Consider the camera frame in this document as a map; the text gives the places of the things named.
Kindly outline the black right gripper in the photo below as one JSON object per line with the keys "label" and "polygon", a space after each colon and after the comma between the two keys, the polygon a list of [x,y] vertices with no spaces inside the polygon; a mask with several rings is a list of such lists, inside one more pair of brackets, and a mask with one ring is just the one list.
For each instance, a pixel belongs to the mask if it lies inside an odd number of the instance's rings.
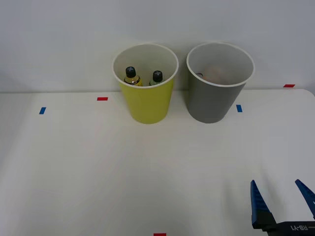
{"label": "black right gripper", "polygon": [[[295,184],[304,197],[313,218],[315,218],[315,194],[302,181]],[[256,183],[251,181],[252,227],[261,229],[269,236],[314,236],[314,221],[285,221],[276,223],[271,211],[265,203]]]}

